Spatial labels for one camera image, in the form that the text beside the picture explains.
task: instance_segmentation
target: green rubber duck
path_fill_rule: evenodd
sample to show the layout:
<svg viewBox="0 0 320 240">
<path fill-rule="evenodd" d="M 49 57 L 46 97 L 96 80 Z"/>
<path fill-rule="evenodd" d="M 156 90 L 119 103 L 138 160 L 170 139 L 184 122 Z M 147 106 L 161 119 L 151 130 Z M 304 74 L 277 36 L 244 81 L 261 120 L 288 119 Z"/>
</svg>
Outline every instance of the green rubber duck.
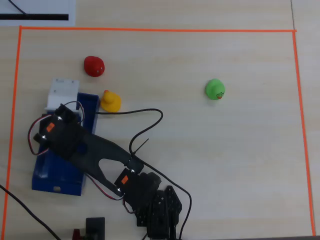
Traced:
<svg viewBox="0 0 320 240">
<path fill-rule="evenodd" d="M 222 99 L 225 90 L 225 85 L 217 78 L 210 80 L 205 86 L 205 94 L 212 100 Z"/>
</svg>

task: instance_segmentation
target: red wire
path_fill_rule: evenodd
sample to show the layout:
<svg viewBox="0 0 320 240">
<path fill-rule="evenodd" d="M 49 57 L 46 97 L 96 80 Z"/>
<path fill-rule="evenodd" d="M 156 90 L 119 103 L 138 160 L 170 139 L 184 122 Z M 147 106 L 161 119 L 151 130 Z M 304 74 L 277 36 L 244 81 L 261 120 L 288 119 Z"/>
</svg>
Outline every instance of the red wire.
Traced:
<svg viewBox="0 0 320 240">
<path fill-rule="evenodd" d="M 97 183 L 96 181 L 87 173 L 85 173 L 85 175 L 93 182 L 93 184 L 109 199 L 111 200 L 116 200 L 119 201 L 121 200 L 124 196 L 120 197 L 120 198 L 114 198 L 113 196 L 110 196 L 108 193 L 106 193 Z"/>
</svg>

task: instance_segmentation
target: white paper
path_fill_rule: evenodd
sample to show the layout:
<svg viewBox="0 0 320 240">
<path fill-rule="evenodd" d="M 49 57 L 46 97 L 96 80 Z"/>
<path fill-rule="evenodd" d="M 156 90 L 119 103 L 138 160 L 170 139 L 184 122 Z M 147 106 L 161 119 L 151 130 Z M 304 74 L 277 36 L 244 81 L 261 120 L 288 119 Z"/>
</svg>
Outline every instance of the white paper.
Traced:
<svg viewBox="0 0 320 240">
<path fill-rule="evenodd" d="M 27 14 L 68 14 L 69 20 L 0 20 L 0 26 L 74 26 L 76 0 L 12 0 Z M 20 14 L 8 0 L 0 0 L 0 14 Z"/>
</svg>

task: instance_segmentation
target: red rubber duck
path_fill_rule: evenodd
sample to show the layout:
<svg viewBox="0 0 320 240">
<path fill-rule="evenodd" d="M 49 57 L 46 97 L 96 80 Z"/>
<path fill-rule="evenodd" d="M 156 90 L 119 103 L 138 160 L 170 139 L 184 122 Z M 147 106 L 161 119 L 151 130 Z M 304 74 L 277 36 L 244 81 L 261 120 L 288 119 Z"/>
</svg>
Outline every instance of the red rubber duck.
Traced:
<svg viewBox="0 0 320 240">
<path fill-rule="evenodd" d="M 84 70 L 91 77 L 99 77 L 105 71 L 104 61 L 97 56 L 87 56 L 84 59 Z"/>
</svg>

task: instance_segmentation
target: white block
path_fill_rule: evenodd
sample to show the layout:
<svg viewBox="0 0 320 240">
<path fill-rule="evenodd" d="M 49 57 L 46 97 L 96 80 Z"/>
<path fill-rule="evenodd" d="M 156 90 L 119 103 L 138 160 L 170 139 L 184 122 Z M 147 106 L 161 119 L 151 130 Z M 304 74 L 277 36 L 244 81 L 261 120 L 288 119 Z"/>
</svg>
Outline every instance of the white block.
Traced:
<svg viewBox="0 0 320 240">
<path fill-rule="evenodd" d="M 78 80 L 54 78 L 51 83 L 51 88 L 48 95 L 48 102 L 45 110 L 54 111 L 60 106 L 60 104 L 66 104 L 68 102 L 77 101 L 78 90 Z M 69 103 L 67 107 L 70 110 L 77 112 L 76 102 Z"/>
</svg>

